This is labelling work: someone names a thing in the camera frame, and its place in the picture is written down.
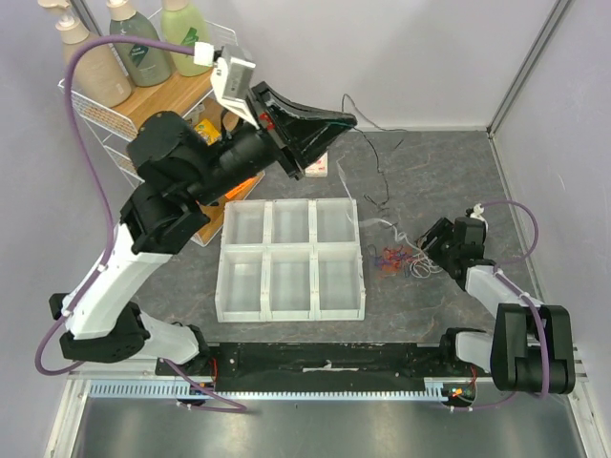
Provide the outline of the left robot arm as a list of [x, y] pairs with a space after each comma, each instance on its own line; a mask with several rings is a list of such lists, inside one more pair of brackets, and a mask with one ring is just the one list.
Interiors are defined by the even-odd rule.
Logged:
[[149, 316], [133, 296], [209, 222], [206, 207], [272, 164], [301, 178], [357, 124], [353, 114], [293, 102], [265, 83], [249, 89], [245, 102], [253, 121], [222, 129], [213, 143], [172, 111], [142, 124], [127, 148], [141, 182], [120, 210], [95, 279], [50, 299], [53, 317], [66, 327], [59, 340], [66, 359], [113, 364], [142, 356], [189, 375], [206, 370], [210, 354], [200, 330]]

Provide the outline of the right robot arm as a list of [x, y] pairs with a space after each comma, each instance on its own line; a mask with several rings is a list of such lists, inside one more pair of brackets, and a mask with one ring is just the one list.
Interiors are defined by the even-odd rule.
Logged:
[[491, 334], [448, 329], [436, 354], [439, 368], [455, 376], [473, 364], [501, 391], [571, 393], [576, 370], [568, 310], [531, 297], [486, 259], [486, 235], [483, 220], [461, 217], [439, 219], [421, 238], [427, 257], [495, 318]]

